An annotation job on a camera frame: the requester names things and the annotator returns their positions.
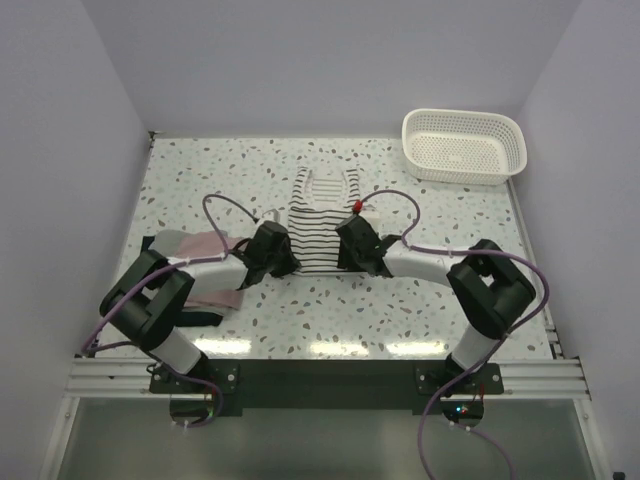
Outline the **black white striped tank top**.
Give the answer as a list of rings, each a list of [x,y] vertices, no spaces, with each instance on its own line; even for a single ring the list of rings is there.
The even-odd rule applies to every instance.
[[[299,276],[338,275],[340,237],[336,227],[360,199],[356,168],[312,169],[301,166],[294,179],[287,231]]]

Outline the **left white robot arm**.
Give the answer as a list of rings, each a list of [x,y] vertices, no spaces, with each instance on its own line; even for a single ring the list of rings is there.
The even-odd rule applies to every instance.
[[[176,326],[189,294],[241,291],[299,267],[286,228],[263,221],[241,248],[226,254],[171,260],[151,249],[141,253],[99,312],[134,346],[162,362],[183,391],[196,392],[213,374],[208,357]]]

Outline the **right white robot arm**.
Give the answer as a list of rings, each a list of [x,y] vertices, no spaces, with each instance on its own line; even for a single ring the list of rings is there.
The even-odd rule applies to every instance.
[[[468,326],[447,355],[438,379],[459,393],[481,380],[487,354],[535,300],[532,283],[502,250],[481,240],[461,256],[410,248],[398,235],[379,236],[360,215],[335,228],[340,240],[338,266],[384,278],[412,278],[452,289]]]

